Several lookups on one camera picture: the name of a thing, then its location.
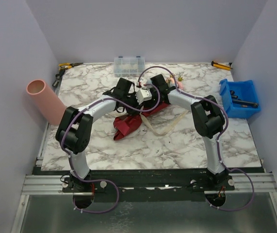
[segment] marble tabletop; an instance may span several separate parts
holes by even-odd
[[[210,64],[157,64],[183,77],[184,91],[197,95],[213,95],[218,103],[219,81],[232,81],[230,71]],[[144,78],[157,74],[169,77],[165,70],[149,70]],[[84,64],[68,70],[63,76],[59,97],[66,106],[83,107],[98,99],[116,85],[113,64]],[[154,129],[161,131],[184,109],[170,105],[148,118]],[[113,121],[120,114],[113,112],[97,120],[92,127],[91,140],[86,149],[91,169],[162,169],[202,168],[207,165],[203,138],[196,132],[191,113],[188,113],[168,134],[155,136],[144,124],[122,140],[114,141]],[[50,126],[42,170],[69,170],[66,154],[55,140],[56,126]],[[222,136],[224,161],[228,167],[260,167],[257,150],[245,119],[229,120]]]

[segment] blue plastic bin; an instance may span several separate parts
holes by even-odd
[[[228,117],[248,119],[253,114],[260,112],[260,104],[258,108],[243,108],[240,104],[232,103],[230,91],[234,91],[234,95],[238,96],[241,100],[259,103],[253,81],[228,82],[227,79],[223,79],[219,84],[221,85],[220,95],[222,97],[222,104]]]

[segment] red garment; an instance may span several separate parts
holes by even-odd
[[[166,108],[169,104],[161,103],[150,112],[142,113],[145,117],[155,114],[158,111]],[[142,124],[140,115],[129,116],[128,114],[118,116],[114,119],[114,128],[118,131],[114,134],[114,141],[124,138],[126,135],[137,130]]]

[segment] white wall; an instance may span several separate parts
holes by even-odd
[[[252,79],[262,111],[249,121],[260,158],[277,182],[277,0],[269,0],[233,62],[236,81]]]
[[[24,0],[0,0],[0,233],[10,232],[45,120],[26,96],[33,79],[52,83],[57,61]]]
[[[233,61],[266,0],[26,0],[59,62]]]

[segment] pink cup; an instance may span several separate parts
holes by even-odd
[[[31,81],[26,91],[37,108],[51,125],[59,125],[65,112],[65,105],[43,80]]]

